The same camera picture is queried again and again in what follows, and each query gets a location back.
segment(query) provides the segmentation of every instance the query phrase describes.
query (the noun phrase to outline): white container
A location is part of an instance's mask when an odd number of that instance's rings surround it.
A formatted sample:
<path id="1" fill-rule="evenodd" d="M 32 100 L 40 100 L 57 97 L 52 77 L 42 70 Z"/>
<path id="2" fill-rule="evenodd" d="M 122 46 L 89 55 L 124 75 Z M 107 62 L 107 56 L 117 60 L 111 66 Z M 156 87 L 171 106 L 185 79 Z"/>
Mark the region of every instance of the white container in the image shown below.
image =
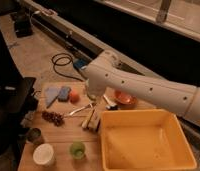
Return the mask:
<path id="1" fill-rule="evenodd" d="M 51 166 L 55 162 L 54 149 L 50 144 L 41 144 L 33 153 L 33 160 L 42 166 Z"/>

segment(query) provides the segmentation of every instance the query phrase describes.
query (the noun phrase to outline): wooden table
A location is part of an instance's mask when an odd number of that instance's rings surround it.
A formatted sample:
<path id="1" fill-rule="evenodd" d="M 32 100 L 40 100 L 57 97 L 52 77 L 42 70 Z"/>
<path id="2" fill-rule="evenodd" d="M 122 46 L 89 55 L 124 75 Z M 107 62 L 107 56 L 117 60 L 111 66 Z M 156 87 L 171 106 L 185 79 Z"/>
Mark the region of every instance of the wooden table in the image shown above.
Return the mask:
<path id="1" fill-rule="evenodd" d="M 84 83 L 81 82 L 58 82 L 58 83 L 46 83 L 43 86 L 42 93 L 39 98 L 38 108 L 35 112 L 32 127 L 40 128 L 46 143 L 50 143 L 55 150 L 56 163 L 50 167 L 38 166 L 33 162 L 32 154 L 35 147 L 26 143 L 22 158 L 19 164 L 19 171 L 102 171 L 101 160 L 101 147 L 100 136 L 98 133 L 93 133 L 88 130 L 84 131 L 81 128 L 81 123 L 85 116 L 91 109 L 83 110 L 72 117 L 65 118 L 65 124 L 61 127 L 56 127 L 52 123 L 49 123 L 42 119 L 41 112 L 46 110 L 44 90 L 47 87 L 61 87 L 70 86 L 72 89 L 78 91 L 80 94 L 80 101 L 76 104 L 70 102 L 58 102 L 55 101 L 47 111 L 54 111 L 57 113 L 69 113 L 74 109 L 85 106 L 91 101 L 88 99 L 85 93 Z M 106 95 L 110 99 L 114 99 L 113 90 L 107 89 Z M 104 100 L 100 103 L 99 109 L 101 111 L 106 110 L 106 103 Z M 155 108 L 155 106 L 138 100 L 134 106 L 120 106 L 121 109 L 149 109 Z M 69 154 L 69 147 L 73 141 L 82 141 L 86 146 L 86 157 L 82 160 L 74 160 Z"/>

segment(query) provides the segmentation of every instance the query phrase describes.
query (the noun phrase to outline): floor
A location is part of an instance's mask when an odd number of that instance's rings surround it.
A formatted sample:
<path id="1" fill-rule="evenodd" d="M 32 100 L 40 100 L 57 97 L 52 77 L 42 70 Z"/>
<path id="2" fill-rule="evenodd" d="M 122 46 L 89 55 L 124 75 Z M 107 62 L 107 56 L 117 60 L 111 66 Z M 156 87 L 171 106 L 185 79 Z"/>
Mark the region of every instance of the floor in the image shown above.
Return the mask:
<path id="1" fill-rule="evenodd" d="M 61 77 L 53 71 L 51 62 L 52 56 L 61 52 L 69 52 L 41 32 L 41 30 L 32 26 L 33 35 L 17 38 L 14 33 L 13 22 L 10 15 L 0 17 L 0 28 L 20 73 L 24 77 L 36 77 L 37 80 L 34 85 L 36 91 L 41 90 L 44 82 L 75 81 Z M 72 65 L 61 67 L 59 71 L 70 76 L 81 78 Z M 0 156 L 0 171 L 15 170 L 17 170 L 16 162 L 12 150 L 8 149 L 5 154 Z"/>
<path id="2" fill-rule="evenodd" d="M 107 0 L 104 2 L 129 13 L 138 12 L 150 17 L 153 21 L 162 4 L 162 0 Z M 166 23 L 185 28 L 184 32 L 191 36 L 193 34 L 191 32 L 197 33 L 200 38 L 200 0 L 171 0 Z"/>

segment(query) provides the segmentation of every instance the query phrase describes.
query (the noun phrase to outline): orange tray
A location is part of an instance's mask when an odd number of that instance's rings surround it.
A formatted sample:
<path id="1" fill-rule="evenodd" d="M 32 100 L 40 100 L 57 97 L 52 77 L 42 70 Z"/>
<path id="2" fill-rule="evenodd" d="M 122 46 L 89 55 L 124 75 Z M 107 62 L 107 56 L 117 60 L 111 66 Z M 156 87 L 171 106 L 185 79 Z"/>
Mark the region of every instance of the orange tray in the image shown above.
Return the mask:
<path id="1" fill-rule="evenodd" d="M 159 109 L 106 111 L 101 123 L 105 171 L 185 170 L 197 166 L 172 113 Z"/>

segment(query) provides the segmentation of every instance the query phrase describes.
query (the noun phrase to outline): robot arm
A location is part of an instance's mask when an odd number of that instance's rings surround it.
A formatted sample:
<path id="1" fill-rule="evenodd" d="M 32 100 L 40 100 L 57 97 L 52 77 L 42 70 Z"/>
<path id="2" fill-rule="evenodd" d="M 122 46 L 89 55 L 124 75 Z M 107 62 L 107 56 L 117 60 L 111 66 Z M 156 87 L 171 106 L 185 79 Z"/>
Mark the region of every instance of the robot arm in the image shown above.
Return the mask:
<path id="1" fill-rule="evenodd" d="M 127 92 L 175 113 L 200 127 L 200 88 L 121 71 L 112 51 L 103 51 L 85 69 L 89 97 L 102 96 L 106 87 Z"/>

